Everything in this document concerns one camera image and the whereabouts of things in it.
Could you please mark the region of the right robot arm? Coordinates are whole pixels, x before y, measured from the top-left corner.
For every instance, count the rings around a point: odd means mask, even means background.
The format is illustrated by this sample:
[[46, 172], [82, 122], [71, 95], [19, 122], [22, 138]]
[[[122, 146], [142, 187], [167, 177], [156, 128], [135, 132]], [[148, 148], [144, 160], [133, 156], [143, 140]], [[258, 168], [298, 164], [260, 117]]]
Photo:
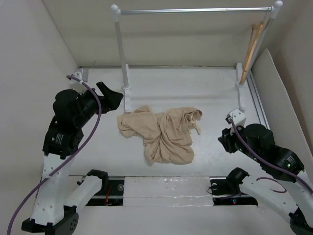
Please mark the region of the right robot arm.
[[230, 192], [257, 199], [286, 220], [296, 235], [313, 233], [313, 189], [298, 176], [305, 167], [293, 151], [276, 145], [272, 131], [261, 124], [243, 127], [231, 122], [231, 128], [225, 128], [218, 141], [227, 153], [239, 151], [257, 162], [289, 193], [292, 201], [279, 199], [274, 191], [239, 167], [224, 180]]

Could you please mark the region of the beige trousers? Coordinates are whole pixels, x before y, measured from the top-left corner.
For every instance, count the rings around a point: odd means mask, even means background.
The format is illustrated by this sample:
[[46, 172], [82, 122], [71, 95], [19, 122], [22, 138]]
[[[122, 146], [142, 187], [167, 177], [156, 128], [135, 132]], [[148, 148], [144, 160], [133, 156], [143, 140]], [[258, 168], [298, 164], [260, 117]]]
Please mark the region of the beige trousers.
[[117, 117], [120, 133], [130, 138], [143, 139], [144, 155], [148, 163], [187, 165], [195, 153], [191, 147], [191, 130], [201, 134], [197, 121], [202, 111], [195, 107], [171, 108], [155, 113], [150, 106], [141, 106], [133, 112]]

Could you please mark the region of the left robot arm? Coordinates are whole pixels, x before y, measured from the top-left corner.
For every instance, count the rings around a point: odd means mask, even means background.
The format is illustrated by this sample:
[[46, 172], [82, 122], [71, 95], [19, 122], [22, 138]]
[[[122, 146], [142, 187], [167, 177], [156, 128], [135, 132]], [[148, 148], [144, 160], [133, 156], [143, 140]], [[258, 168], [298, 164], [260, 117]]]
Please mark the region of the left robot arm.
[[52, 105], [54, 117], [43, 144], [43, 184], [38, 188], [36, 205], [30, 218], [22, 223], [22, 231], [46, 235], [71, 235], [75, 231], [79, 211], [96, 194], [109, 189], [108, 174], [92, 169], [85, 180], [67, 196], [67, 179], [77, 155], [85, 145], [82, 128], [94, 116], [116, 110], [123, 94], [98, 82], [101, 95], [88, 88], [82, 94], [73, 89], [60, 91]]

